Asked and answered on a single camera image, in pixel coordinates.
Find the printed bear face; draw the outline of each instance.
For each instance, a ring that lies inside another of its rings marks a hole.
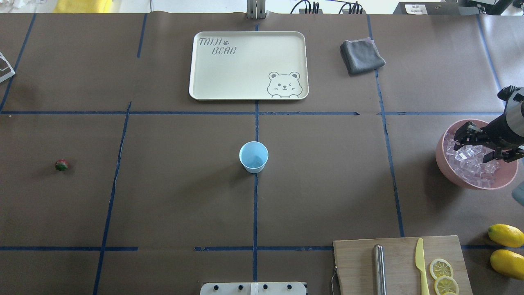
[[[271,72],[267,92],[272,98],[298,98],[298,95],[302,93],[302,86],[298,82],[299,78],[300,75],[297,72],[291,72],[289,75]]]

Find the paper cup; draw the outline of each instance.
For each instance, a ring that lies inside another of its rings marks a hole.
[[[269,153],[258,141],[250,141],[242,146],[238,154],[240,162],[250,173],[258,173],[266,166]]]

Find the cup rim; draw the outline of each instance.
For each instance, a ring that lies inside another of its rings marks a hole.
[[[264,150],[266,150],[267,157],[266,157],[266,159],[264,160],[263,164],[262,164],[261,166],[259,166],[259,167],[248,167],[248,166],[247,166],[246,164],[244,164],[244,162],[242,161],[242,151],[243,151],[244,148],[245,148],[248,144],[250,144],[250,143],[256,143],[256,144],[258,144],[258,145],[261,145],[261,146],[264,148]],[[262,168],[262,167],[264,167],[264,166],[266,165],[267,160],[269,159],[269,151],[267,150],[267,147],[266,147],[263,143],[261,143],[261,142],[259,142],[259,141],[249,141],[249,142],[244,143],[244,145],[242,145],[242,147],[240,148],[240,151],[238,152],[238,159],[240,160],[240,163],[242,163],[242,165],[243,165],[245,168],[248,168],[248,169],[251,169],[251,170],[257,170],[257,169],[260,169],[260,168]]]

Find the yellow lemon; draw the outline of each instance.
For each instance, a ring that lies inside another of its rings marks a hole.
[[[524,244],[524,234],[520,229],[511,225],[492,225],[488,229],[488,235],[492,241],[506,247],[517,248]]]
[[[440,276],[435,281],[435,292],[437,295],[444,295],[448,292],[458,294],[459,293],[459,286],[457,285],[457,282],[452,278],[448,276]]]
[[[453,268],[451,267],[451,264],[440,258],[435,259],[429,264],[429,273],[435,280],[441,276],[453,278]]]
[[[524,256],[500,249],[493,252],[489,262],[498,273],[517,280],[524,280]]]

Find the lemon slice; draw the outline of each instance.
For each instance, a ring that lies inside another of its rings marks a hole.
[[[452,277],[441,276],[435,281],[435,292],[437,295],[444,295],[448,292],[459,295],[459,286]]]
[[[448,276],[453,278],[453,268],[451,264],[444,259],[437,258],[429,264],[429,272],[433,279],[441,276]]]

